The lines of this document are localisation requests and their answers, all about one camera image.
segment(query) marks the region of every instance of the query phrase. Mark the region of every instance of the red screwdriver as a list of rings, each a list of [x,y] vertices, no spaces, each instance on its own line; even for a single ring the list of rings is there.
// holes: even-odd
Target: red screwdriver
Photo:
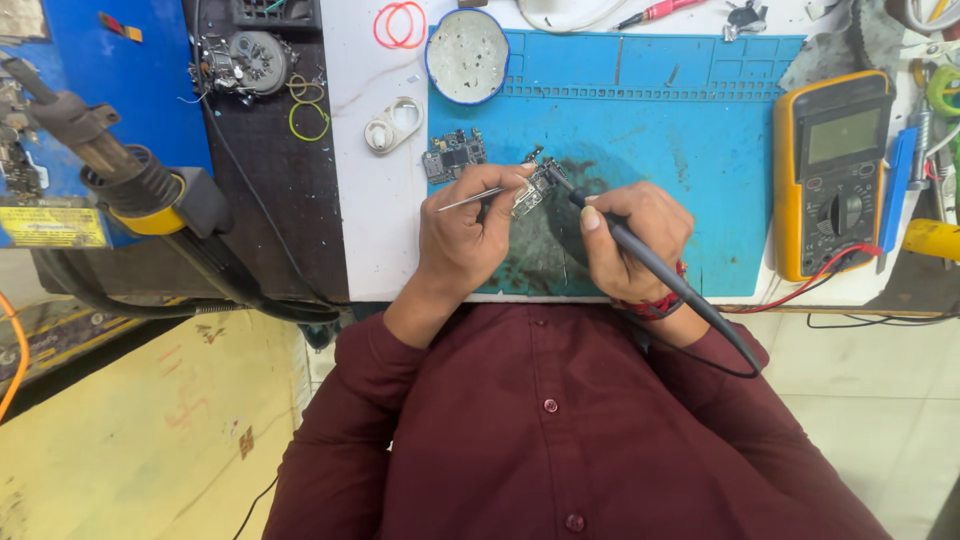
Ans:
[[[637,13],[620,24],[617,24],[613,28],[610,28],[607,32],[619,32],[624,28],[630,28],[636,24],[664,18],[680,8],[685,8],[694,4],[702,4],[706,1],[707,0],[663,0],[662,2],[658,2],[646,10],[643,10],[643,12]]]

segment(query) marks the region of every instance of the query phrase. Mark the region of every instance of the white desk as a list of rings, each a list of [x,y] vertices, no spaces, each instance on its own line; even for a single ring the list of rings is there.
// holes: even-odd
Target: white desk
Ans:
[[[563,25],[583,20],[603,10],[612,0],[540,0],[531,2],[532,14],[550,17]],[[420,155],[426,139],[426,120],[420,130],[387,156],[376,155],[363,137],[367,122],[397,96],[420,100],[426,108],[426,69],[423,45],[417,49],[387,49],[372,35],[373,19],[387,2],[321,0],[324,14],[326,72],[329,81],[330,116],[336,151],[340,208],[344,219],[344,245],[347,275],[352,301],[391,301],[417,268],[420,202],[426,197],[426,179]],[[456,9],[453,0],[423,0],[427,24],[435,24],[444,13]],[[600,31],[651,3],[631,1],[613,16],[598,24]],[[780,0],[770,3],[767,13],[768,35],[812,35],[835,28],[840,13],[834,12],[810,22],[804,0]],[[520,16],[513,0],[490,0],[485,9],[504,28],[530,28]],[[634,27],[643,34],[718,35],[730,8],[721,0],[710,0],[651,24]],[[413,75],[420,79],[409,83]],[[898,98],[891,115],[890,140],[906,122],[916,88],[905,72],[905,63],[897,77]],[[917,193],[908,193],[900,224],[900,236],[917,204]],[[808,306],[860,306],[873,299],[886,285],[897,254],[890,254],[884,273],[876,274],[876,265],[837,276],[829,283],[792,304]],[[756,291],[751,297],[709,298],[715,304],[758,305],[776,300],[794,290],[796,283],[782,282],[773,271],[773,251],[769,236],[764,261],[757,268]],[[526,297],[519,295],[474,294],[471,300],[498,302],[595,302],[596,298]]]

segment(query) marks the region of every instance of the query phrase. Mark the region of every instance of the person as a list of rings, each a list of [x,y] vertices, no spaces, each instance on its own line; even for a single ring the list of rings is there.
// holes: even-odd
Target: person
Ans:
[[[532,167],[472,165],[423,202],[419,266],[385,312],[338,337],[264,538],[888,538],[763,378],[658,341],[644,351],[609,306],[463,304],[507,256]],[[435,211],[498,185],[486,212]],[[581,213],[602,291],[630,305],[667,296],[601,212],[671,264],[690,213],[644,182]],[[666,311],[640,324],[749,372],[692,309]]]

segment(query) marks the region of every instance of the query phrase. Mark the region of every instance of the fingernail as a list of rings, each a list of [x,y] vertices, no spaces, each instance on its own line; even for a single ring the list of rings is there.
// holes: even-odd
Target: fingernail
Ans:
[[[580,212],[580,223],[584,226],[584,229],[588,231],[593,231],[597,227],[600,227],[600,214],[597,213],[597,209],[594,207],[584,207]]]

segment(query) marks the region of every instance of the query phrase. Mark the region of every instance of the blue pen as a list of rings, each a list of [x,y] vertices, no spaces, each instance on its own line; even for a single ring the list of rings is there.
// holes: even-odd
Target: blue pen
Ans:
[[[876,260],[876,272],[886,267],[886,254],[897,247],[897,229],[903,214],[903,199],[913,170],[913,151],[917,146],[917,128],[906,128],[894,140],[890,157],[890,175],[887,177],[887,193],[883,197],[883,216],[880,218],[880,236],[876,245],[883,250]]]

